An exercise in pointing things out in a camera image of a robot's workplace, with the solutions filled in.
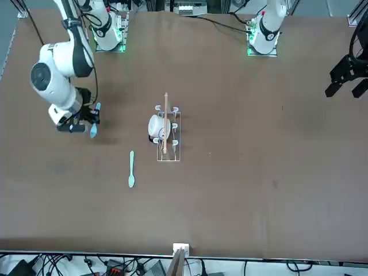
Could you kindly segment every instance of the cable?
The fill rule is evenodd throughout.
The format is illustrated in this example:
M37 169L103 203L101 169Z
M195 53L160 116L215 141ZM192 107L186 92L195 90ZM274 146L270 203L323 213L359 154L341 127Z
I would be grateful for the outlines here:
M258 15L265 7L267 7L267 5L265 5L263 8L261 8L257 13L256 15Z
M368 12L368 9L364 12L361 20L359 21L358 25L355 27L355 30L354 30L354 33L352 34L351 36L351 40L350 40L350 45L349 45L349 56L350 58L358 63L358 64L361 64L361 65L368 65L368 60L362 60L362 59L357 59L354 55L354 53L352 52L353 50L353 46L354 46L354 43L355 43L355 38L358 34L358 31L360 31L360 28L361 26L365 23L365 20L367 18L367 12Z
M236 20L238 20L240 23L242 23L242 24L246 24L246 23L247 23L246 21L241 20L241 19L239 18L239 16L237 16L235 13L229 13L229 14L231 14L232 16L235 16Z
M203 259L201 259L201 263L202 263L202 276L208 276L207 271L206 271L206 266L205 266L205 262L203 261Z
M108 261L106 260L102 260L100 256L97 256L97 258L105 265L105 266L108 266Z
M34 29L35 29L35 31L36 31L36 33L37 33L37 35L38 35L39 39L40 39L40 42L41 42L42 46L43 46L43 45L45 45L44 40L42 39L42 37L41 37L41 35L40 35L39 29L37 28L36 23L35 23L35 21L33 20L33 17L32 17L32 15L31 15L31 13L30 13L30 10L28 9L28 7L27 7L27 5L25 4L24 0L20 0L20 1L22 1L22 4L24 5L24 9L27 11L27 13L28 13L28 15L29 15L29 18L30 18L30 20L31 20L31 22L32 22L32 25L33 25L33 27L34 27Z
M51 268L51 272L50 272L50 275L52 274L52 270L54 269L54 268L56 268L56 271L57 271L57 274L59 275L59 276L63 276L63 273L61 273L60 272L60 270L58 269L58 267L57 267L57 263L58 262L60 262L61 261L61 259L63 259L64 258L64 256L59 256L59 259L58 259L58 257L56 257L55 259L53 258L53 256L51 256L51 257L49 257L49 258L51 258L51 264L52 264L52 268Z
M97 80L97 72L96 72L96 66L94 65L94 62L93 62L93 59L90 55L90 53L88 53L86 47L83 45L83 49L86 51L87 55L88 55L88 58L90 59L91 63L92 63L92 66L93 66L93 71L94 71L94 81L95 81L95 85L96 85L96 95L93 99L93 102L92 103L87 103L86 105L94 105L97 101L97 98L98 98L98 80Z
M239 7L236 11L232 11L232 12L230 12L229 14L231 14L232 16L234 16L235 18L236 18L236 20L238 20L240 23L242 23L242 24L246 24L247 22L246 21L244 21L244 20L241 20L240 18L239 18L239 16L237 16L236 15L236 13L240 10L240 9L242 9L242 8L244 8L245 6L247 6L247 4L249 3L249 1L250 0L246 0L245 1L245 3L244 4L242 4L241 5L241 7Z
M91 266L92 266L92 261L91 261L90 259L87 259L87 256L85 256L85 263L86 263L86 265L88 266L89 270L91 271L92 275L96 275L96 274L93 272L92 268L91 268Z
M188 263L188 260L187 260L187 259L185 259L185 262L186 262L186 264L188 265L189 274L190 274L190 276L192 276L192 274L191 274L191 270L190 270L190 265L189 265L189 263Z
M112 5L109 5L109 8L110 8L110 9L113 9L113 10L114 10L115 12L117 12L117 13L119 12L119 10L118 10L118 9L116 9L115 7L113 7Z
M289 263L292 263L293 265L295 265L295 268L296 269L292 269L291 267L290 267L290 264ZM298 267L298 265L297 265L297 263L296 262L294 262L294 261L289 261L289 260L287 260L286 261L286 266L287 266L287 268L290 270L290 271L292 271L292 272L295 272L295 273L297 273L298 274L298 276L300 276L300 272L306 272L306 271L309 271L309 270L311 270L312 269L312 267L313 267L313 264L309 264L310 266L309 267L307 267L306 269L299 269L299 267Z
M208 19L208 18L205 18L205 17L196 17L196 16L188 16L188 17L191 17L191 18L198 18L198 19L203 19L203 20L206 20L206 21L209 21L209 22L212 22L212 23L215 23L217 25L220 25L220 26L223 26L223 27L226 27L226 28L229 28L229 29L232 29L232 30L236 30L238 32L242 32L242 33L248 33L249 35L252 34L251 31L249 30L242 30L242 29L238 29L238 28L234 28L234 27L231 27L229 25L226 25L226 24L223 24L223 23L220 23L220 22L217 22L215 20L212 20L212 19Z
M246 262L245 262L245 264L244 264L243 276L246 276L247 263L248 263L248 261L246 260Z
M82 11L81 7L78 5L77 1L73 0L73 2L74 2L74 5L77 6L77 8L79 10L79 13L80 13L80 16L82 18L85 17L89 21L89 23L94 24L97 27L102 27L102 21L97 16L95 16L94 14L91 14L91 13L84 13ZM89 17L98 20L98 22L96 23L96 22L92 21L91 19L89 19Z
M22 13L22 12L21 12L21 10L19 9L19 7L18 7L18 6L13 2L13 0L10 0L10 1L11 1L11 3L14 5L14 7L16 7L16 8L17 8L18 12L19 12L19 13Z
M233 14L237 13L240 9L244 8L245 6L247 6L248 2L250 0L246 0L244 4L242 4L235 12L233 12Z
M79 5L78 5L78 3L76 2L76 0L73 0L73 2L74 2L74 5L76 5L77 6L77 8L79 9L79 14L80 14L80 17L82 18L82 20L83 20L83 23L84 23L84 25L85 25L85 27L86 27L86 23L85 23L85 21L84 21L84 19L83 19L83 11L81 10L81 7L79 7ZM90 53L87 51L87 49L86 49L86 47L84 46L84 44L82 43L82 47L83 47L83 50L84 51L86 51L86 53L87 53L87 55L88 55L88 58L90 59L90 61L91 61L91 64L92 64L92 68L93 68L93 71L94 71L94 80L95 80L95 86L96 86L96 95L95 95L95 97L94 97L94 99L93 99L93 102L90 102L90 103L87 103L87 104L85 104L85 105L93 105L93 104L95 104L96 103L96 101L97 101L97 98L98 98L98 80L97 80L97 72L96 72L96 67L95 67L95 65L94 65L94 62L93 62L93 59L92 59L92 57L91 57L91 55L90 55Z

